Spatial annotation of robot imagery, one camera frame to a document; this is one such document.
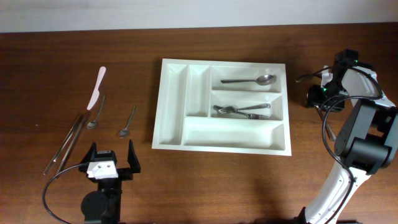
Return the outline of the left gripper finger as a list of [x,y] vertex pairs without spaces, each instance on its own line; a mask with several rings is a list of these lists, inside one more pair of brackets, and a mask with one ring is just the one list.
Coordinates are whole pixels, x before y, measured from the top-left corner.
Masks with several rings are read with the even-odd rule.
[[128,149],[128,155],[127,155],[127,162],[130,165],[130,171],[133,174],[140,173],[141,172],[141,165],[139,163],[139,160],[136,156],[135,150],[134,150],[134,145],[133,141],[130,139],[129,140],[129,149]]
[[94,159],[96,157],[96,153],[97,153],[96,143],[93,142],[91,147],[90,147],[90,149],[88,150],[88,152],[85,154],[85,156],[81,160],[81,163],[85,164],[85,163],[89,163],[89,162],[94,161]]

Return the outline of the steel tablespoon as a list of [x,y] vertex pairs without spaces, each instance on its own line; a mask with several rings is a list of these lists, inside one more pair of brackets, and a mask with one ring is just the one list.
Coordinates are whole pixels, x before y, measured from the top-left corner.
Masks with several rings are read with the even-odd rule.
[[[318,112],[318,114],[319,114],[321,120],[323,120],[323,119],[324,119],[324,115],[323,115],[323,113],[322,113],[320,107],[316,105],[315,108],[316,108],[316,110],[317,110],[317,112]],[[331,129],[331,127],[329,126],[328,123],[326,123],[325,128],[326,128],[326,133],[327,133],[329,139],[330,139],[332,142],[335,142],[335,141],[336,141],[336,136],[335,136],[333,130]]]
[[260,86],[266,86],[273,84],[276,81],[276,76],[275,75],[261,75],[255,80],[249,80],[249,79],[241,79],[241,80],[221,80],[221,83],[242,83],[242,82],[254,82]]

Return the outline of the steel fork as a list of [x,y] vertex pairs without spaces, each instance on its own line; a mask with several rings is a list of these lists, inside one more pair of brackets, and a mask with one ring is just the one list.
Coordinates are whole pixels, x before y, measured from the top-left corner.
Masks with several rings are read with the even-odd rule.
[[269,103],[263,103],[260,105],[254,105],[254,106],[248,106],[244,108],[237,108],[234,106],[226,106],[226,107],[221,107],[218,105],[214,105],[213,109],[218,113],[218,114],[229,114],[229,113],[235,113],[243,110],[256,110],[256,109],[264,109],[264,108],[270,108],[271,105]]
[[244,110],[243,111],[239,111],[239,112],[235,112],[234,114],[244,115],[248,119],[269,119],[269,116],[261,115],[261,114],[255,114],[255,113],[245,113]]

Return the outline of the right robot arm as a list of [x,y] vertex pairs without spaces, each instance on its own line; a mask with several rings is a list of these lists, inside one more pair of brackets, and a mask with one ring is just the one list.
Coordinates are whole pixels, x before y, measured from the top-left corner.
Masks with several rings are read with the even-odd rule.
[[[373,65],[359,61],[359,53],[338,52],[333,65],[314,73],[319,85],[307,93],[308,108],[322,119],[322,139],[334,159],[332,170],[318,196],[303,207],[294,223],[337,223],[355,191],[378,170],[388,167],[397,152],[397,107],[384,94]],[[327,123],[330,113],[353,110],[330,147],[333,133]]]

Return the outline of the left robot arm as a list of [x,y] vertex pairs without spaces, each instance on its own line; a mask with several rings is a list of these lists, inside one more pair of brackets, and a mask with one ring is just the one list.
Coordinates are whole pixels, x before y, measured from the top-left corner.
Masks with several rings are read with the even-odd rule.
[[132,141],[129,141],[127,162],[129,167],[118,168],[114,151],[98,151],[95,143],[91,145],[81,160],[79,171],[98,188],[82,200],[81,212],[85,223],[120,222],[122,182],[132,180],[133,175],[141,171]]

